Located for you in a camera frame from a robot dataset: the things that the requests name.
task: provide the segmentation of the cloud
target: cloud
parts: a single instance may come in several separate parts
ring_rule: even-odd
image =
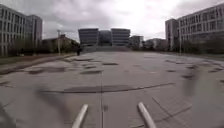
[[[223,0],[1,0],[26,14],[44,20],[44,37],[57,36],[57,29],[68,30],[78,39],[77,29],[97,27],[129,28],[132,35],[165,37],[165,21],[221,3]]]

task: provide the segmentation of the white post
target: white post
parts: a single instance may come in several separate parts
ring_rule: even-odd
[[[149,115],[147,109],[145,108],[145,106],[142,102],[140,102],[138,104],[138,109],[141,112],[142,117],[144,118],[147,128],[156,128],[156,125],[155,125],[152,117]]]

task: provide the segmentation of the curb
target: curb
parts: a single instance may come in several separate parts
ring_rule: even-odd
[[[41,63],[46,63],[46,62],[50,62],[50,61],[54,61],[54,60],[58,60],[58,59],[63,59],[63,58],[68,58],[74,55],[65,55],[65,56],[55,56],[55,57],[47,57],[47,58],[41,58],[41,59],[37,59],[31,62],[21,62],[17,65],[12,65],[9,67],[5,67],[5,68],[0,68],[0,75],[6,75],[12,72],[15,72],[19,69],[24,69],[30,66],[34,66],[34,65],[38,65]]]

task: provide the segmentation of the office building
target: office building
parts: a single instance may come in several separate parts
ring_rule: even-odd
[[[83,46],[96,46],[99,40],[98,28],[79,29],[79,40]]]
[[[99,46],[111,46],[111,31],[109,30],[100,30],[99,31]]]
[[[84,46],[102,46],[102,45],[128,45],[129,29],[113,28],[109,30],[100,30],[98,28],[79,29],[79,40]]]
[[[131,36],[130,37],[130,44],[132,48],[139,49],[143,47],[143,36]]]
[[[118,45],[118,46],[128,45],[130,32],[131,31],[129,29],[112,28],[111,29],[112,45]]]
[[[0,54],[8,55],[14,43],[41,40],[42,20],[31,17],[0,4]]]
[[[28,19],[31,21],[32,24],[31,40],[37,45],[42,40],[43,20],[36,15],[28,16]]]
[[[171,49],[185,41],[203,43],[214,36],[224,37],[224,4],[166,21]]]

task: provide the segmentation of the grass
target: grass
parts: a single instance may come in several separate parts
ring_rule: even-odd
[[[13,64],[18,62],[33,61],[44,57],[57,56],[58,54],[42,54],[35,56],[0,57],[0,65]]]

